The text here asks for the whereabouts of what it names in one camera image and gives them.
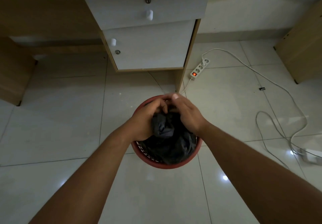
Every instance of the baseboard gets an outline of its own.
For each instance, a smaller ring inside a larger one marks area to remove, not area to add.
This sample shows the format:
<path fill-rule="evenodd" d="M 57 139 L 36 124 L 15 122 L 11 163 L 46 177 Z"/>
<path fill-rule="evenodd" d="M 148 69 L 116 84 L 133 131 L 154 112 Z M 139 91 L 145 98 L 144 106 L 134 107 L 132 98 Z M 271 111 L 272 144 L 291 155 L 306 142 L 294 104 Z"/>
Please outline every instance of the baseboard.
<path fill-rule="evenodd" d="M 278 39 L 287 34 L 291 28 L 268 29 L 236 32 L 198 33 L 195 43 L 230 42 L 256 39 Z"/>

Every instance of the black plastic bag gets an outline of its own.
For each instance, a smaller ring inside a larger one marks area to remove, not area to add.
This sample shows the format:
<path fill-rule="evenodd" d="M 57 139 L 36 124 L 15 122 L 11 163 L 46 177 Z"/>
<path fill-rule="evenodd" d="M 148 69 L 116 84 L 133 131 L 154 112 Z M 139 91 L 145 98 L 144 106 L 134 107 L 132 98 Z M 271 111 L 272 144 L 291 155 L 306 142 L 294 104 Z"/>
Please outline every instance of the black plastic bag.
<path fill-rule="evenodd" d="M 151 125 L 153 135 L 139 143 L 154 160 L 167 165 L 177 164 L 195 151 L 197 138 L 182 124 L 179 113 L 154 114 Z"/>

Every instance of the red basket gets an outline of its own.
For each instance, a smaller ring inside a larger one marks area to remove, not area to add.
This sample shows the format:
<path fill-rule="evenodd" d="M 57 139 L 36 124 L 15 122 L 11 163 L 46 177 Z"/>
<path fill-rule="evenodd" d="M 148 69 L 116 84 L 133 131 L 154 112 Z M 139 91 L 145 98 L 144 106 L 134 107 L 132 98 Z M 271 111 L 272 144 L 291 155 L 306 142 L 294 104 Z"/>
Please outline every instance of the red basket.
<path fill-rule="evenodd" d="M 151 101 L 153 101 L 157 98 L 160 98 L 162 96 L 163 95 L 158 95 L 158 96 L 154 96 L 152 98 L 147 99 L 146 101 L 144 101 L 142 104 L 139 105 L 139 107 L 135 110 L 135 112 L 133 114 L 135 114 L 139 109 L 141 109 L 147 103 L 150 103 Z M 167 165 L 165 163 L 160 163 L 160 162 L 152 159 L 146 152 L 143 151 L 143 148 L 140 146 L 139 142 L 134 141 L 131 143 L 134 152 L 137 154 L 137 156 L 142 161 L 144 161 L 145 163 L 147 163 L 155 168 L 159 168 L 159 169 L 175 169 L 175 168 L 178 168 L 180 166 L 187 164 L 189 161 L 191 161 L 196 156 L 196 154 L 198 153 L 198 151 L 201 147 L 201 144 L 202 144 L 202 139 L 200 137 L 197 137 L 197 145 L 196 145 L 195 151 L 192 153 L 191 156 L 189 156 L 189 158 L 187 158 L 186 160 L 184 160 L 178 164 Z"/>

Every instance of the person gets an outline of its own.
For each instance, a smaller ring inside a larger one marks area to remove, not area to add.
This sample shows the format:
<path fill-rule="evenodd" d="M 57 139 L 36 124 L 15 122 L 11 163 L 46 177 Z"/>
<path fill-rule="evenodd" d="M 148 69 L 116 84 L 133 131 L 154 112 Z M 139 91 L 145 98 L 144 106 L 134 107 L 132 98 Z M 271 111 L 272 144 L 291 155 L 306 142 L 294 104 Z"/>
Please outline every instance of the person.
<path fill-rule="evenodd" d="M 155 112 L 170 100 L 186 128 L 201 137 L 248 208 L 263 223 L 320 223 L 322 193 L 304 179 L 209 123 L 179 94 L 164 95 L 112 132 L 29 222 L 97 223 L 132 141 L 152 135 Z"/>

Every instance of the cabinet handle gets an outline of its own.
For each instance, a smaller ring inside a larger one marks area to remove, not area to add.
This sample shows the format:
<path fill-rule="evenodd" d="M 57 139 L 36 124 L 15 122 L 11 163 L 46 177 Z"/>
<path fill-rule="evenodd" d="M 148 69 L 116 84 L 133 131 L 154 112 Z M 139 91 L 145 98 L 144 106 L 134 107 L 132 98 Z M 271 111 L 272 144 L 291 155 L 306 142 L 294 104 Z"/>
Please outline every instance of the cabinet handle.
<path fill-rule="evenodd" d="M 152 20 L 153 19 L 153 11 L 152 10 L 147 10 L 147 19 Z"/>
<path fill-rule="evenodd" d="M 116 39 L 111 39 L 111 46 L 116 46 Z"/>

